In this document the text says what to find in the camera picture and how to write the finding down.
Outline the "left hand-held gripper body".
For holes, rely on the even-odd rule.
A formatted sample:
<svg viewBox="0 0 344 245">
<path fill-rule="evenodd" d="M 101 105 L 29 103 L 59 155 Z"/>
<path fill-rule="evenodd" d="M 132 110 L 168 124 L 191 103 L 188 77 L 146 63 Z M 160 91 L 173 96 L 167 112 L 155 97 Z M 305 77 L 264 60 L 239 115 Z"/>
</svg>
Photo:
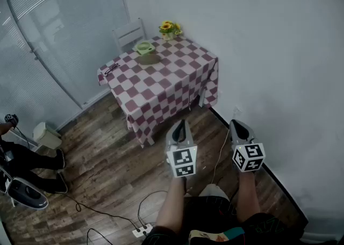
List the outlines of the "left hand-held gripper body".
<svg viewBox="0 0 344 245">
<path fill-rule="evenodd" d="M 191 141 L 166 143 L 167 162 L 175 178 L 196 173 L 197 145 Z"/>
</svg>

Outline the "beige round bowl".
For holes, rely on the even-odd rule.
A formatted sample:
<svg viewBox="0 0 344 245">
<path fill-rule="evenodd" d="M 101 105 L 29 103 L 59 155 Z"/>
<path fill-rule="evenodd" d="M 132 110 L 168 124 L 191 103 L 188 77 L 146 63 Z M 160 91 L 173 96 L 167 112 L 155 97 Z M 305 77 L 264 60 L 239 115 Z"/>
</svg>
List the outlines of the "beige round bowl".
<svg viewBox="0 0 344 245">
<path fill-rule="evenodd" d="M 138 63 L 141 65 L 153 65 L 161 61 L 161 57 L 157 54 L 145 54 L 138 57 Z"/>
</svg>

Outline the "person's left forearm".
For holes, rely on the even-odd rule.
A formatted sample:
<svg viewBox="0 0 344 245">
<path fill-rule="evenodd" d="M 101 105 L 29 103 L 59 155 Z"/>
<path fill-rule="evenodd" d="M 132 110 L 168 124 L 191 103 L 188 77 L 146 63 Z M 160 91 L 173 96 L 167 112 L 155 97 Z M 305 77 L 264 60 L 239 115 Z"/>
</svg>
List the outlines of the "person's left forearm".
<svg viewBox="0 0 344 245">
<path fill-rule="evenodd" d="M 156 226 L 172 230 L 177 235 L 180 233 L 183 223 L 186 180 L 185 177 L 172 178 L 156 220 Z"/>
</svg>

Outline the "person's right forearm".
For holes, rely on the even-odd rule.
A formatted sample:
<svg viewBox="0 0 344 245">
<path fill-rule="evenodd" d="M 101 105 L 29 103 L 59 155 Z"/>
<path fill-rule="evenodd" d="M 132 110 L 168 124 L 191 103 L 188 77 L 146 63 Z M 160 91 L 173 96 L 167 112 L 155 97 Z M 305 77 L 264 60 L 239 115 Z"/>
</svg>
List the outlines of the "person's right forearm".
<svg viewBox="0 0 344 245">
<path fill-rule="evenodd" d="M 261 212 L 256 193 L 255 175 L 252 172 L 239 173 L 239 189 L 237 202 L 237 218 L 245 222 L 255 214 Z"/>
</svg>

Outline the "person's light shoe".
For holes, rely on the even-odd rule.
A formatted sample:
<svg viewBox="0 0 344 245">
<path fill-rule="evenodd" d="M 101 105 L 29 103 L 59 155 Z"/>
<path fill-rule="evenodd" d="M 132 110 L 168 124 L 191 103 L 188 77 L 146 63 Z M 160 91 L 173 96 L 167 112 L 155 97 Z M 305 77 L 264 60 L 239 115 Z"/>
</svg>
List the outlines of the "person's light shoe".
<svg viewBox="0 0 344 245">
<path fill-rule="evenodd" d="M 208 184 L 204 190 L 198 195 L 199 197 L 216 196 L 222 197 L 229 201 L 227 194 L 217 185 Z"/>
</svg>

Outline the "person's black patterned shorts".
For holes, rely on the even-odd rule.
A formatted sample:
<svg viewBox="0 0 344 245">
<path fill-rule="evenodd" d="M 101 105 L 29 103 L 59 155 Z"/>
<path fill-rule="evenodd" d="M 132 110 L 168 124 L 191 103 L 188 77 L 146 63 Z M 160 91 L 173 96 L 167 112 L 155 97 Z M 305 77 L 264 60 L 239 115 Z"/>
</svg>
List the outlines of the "person's black patterned shorts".
<svg viewBox="0 0 344 245">
<path fill-rule="evenodd" d="M 238 222 L 236 212 L 223 197 L 187 198 L 181 231 L 155 226 L 142 245 L 294 245 L 302 235 L 271 214 Z"/>
</svg>

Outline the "white power strip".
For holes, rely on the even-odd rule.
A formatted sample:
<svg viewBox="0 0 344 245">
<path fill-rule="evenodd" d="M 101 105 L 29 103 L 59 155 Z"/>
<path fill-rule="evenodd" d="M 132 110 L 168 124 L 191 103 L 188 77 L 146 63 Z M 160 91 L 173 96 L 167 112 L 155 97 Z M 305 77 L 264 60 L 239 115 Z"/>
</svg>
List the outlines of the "white power strip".
<svg viewBox="0 0 344 245">
<path fill-rule="evenodd" d="M 153 226 L 151 224 L 146 224 L 138 229 L 133 230 L 132 233 L 136 238 L 140 238 L 149 234 L 152 229 Z"/>
</svg>

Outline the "black eyeglasses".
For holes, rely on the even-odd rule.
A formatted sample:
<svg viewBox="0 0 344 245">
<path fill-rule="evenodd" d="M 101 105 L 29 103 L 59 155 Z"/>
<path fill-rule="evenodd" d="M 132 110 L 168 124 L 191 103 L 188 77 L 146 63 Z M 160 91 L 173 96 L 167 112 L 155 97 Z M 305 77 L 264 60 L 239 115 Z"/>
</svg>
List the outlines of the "black eyeglasses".
<svg viewBox="0 0 344 245">
<path fill-rule="evenodd" d="M 115 69 L 117 69 L 118 67 L 120 67 L 120 65 L 118 63 L 114 63 L 112 64 L 104 73 L 105 76 L 108 76 L 109 73 L 113 72 Z"/>
</svg>

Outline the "green desk fan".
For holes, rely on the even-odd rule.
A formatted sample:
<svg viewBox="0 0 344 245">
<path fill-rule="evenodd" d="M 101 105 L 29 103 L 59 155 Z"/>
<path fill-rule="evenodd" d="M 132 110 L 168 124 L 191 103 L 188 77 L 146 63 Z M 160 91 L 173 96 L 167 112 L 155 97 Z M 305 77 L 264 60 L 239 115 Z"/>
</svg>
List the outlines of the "green desk fan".
<svg viewBox="0 0 344 245">
<path fill-rule="evenodd" d="M 138 52 L 139 55 L 144 56 L 155 51 L 155 46 L 149 41 L 143 41 L 139 44 L 136 44 L 134 50 Z"/>
</svg>

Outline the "sunflowers in vase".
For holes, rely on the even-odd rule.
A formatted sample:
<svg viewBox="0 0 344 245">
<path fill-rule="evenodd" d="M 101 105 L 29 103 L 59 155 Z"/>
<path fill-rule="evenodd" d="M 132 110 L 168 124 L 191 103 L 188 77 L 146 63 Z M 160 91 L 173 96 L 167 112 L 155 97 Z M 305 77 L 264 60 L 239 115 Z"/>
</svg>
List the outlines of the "sunflowers in vase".
<svg viewBox="0 0 344 245">
<path fill-rule="evenodd" d="M 162 22 L 161 26 L 159 26 L 159 32 L 165 41 L 173 40 L 183 33 L 180 24 L 168 20 Z"/>
</svg>

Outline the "white wooden chair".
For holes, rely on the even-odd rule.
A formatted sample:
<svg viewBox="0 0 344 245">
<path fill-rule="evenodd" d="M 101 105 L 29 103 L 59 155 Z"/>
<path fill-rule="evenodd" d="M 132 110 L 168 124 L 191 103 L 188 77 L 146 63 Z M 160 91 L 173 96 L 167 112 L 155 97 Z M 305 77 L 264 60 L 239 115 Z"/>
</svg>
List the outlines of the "white wooden chair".
<svg viewBox="0 0 344 245">
<path fill-rule="evenodd" d="M 122 27 L 115 28 L 112 30 L 112 34 L 119 54 L 126 52 L 125 48 L 127 45 L 135 45 L 138 42 L 147 39 L 141 18 L 138 18 Z"/>
</svg>

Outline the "white trash bin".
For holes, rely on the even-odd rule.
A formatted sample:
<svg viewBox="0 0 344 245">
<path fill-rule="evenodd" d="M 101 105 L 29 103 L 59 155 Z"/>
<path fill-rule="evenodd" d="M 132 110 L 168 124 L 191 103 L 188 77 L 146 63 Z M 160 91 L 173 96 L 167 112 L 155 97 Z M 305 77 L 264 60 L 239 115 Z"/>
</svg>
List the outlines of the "white trash bin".
<svg viewBox="0 0 344 245">
<path fill-rule="evenodd" d="M 46 122 L 36 125 L 33 130 L 33 140 L 50 149 L 57 149 L 62 144 L 61 135 L 49 127 Z"/>
</svg>

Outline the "white slatted heater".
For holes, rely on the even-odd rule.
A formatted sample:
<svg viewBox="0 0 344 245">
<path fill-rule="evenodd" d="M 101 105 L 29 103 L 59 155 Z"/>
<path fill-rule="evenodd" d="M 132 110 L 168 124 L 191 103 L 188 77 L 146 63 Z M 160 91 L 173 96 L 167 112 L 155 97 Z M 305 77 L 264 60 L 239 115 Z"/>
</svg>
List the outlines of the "white slatted heater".
<svg viewBox="0 0 344 245">
<path fill-rule="evenodd" d="M 32 139 L 27 138 L 26 136 L 16 131 L 7 132 L 6 134 L 2 135 L 2 139 L 7 142 L 14 142 L 16 144 L 25 146 L 34 152 L 39 147 L 38 144 L 34 142 Z"/>
</svg>

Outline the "glass partition with blinds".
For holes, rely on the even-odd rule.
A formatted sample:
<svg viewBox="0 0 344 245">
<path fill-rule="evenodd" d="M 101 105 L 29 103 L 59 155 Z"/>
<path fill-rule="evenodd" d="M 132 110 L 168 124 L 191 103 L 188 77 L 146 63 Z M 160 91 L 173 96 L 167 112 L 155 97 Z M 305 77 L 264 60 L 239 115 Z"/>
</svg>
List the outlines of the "glass partition with blinds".
<svg viewBox="0 0 344 245">
<path fill-rule="evenodd" d="M 27 136 L 59 129 L 107 94 L 97 70 L 120 51 L 124 0 L 0 0 L 0 116 Z"/>
</svg>

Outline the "grey white rounded device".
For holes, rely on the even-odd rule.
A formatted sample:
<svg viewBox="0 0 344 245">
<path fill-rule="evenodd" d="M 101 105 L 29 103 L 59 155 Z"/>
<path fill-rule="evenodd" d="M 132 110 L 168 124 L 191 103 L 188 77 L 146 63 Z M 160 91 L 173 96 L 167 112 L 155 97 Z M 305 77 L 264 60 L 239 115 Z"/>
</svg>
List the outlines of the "grey white rounded device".
<svg viewBox="0 0 344 245">
<path fill-rule="evenodd" d="M 18 203 L 34 210 L 48 207 L 48 198 L 40 189 L 23 178 L 12 177 L 2 165 L 0 165 L 0 193 L 9 196 L 14 206 Z"/>
</svg>

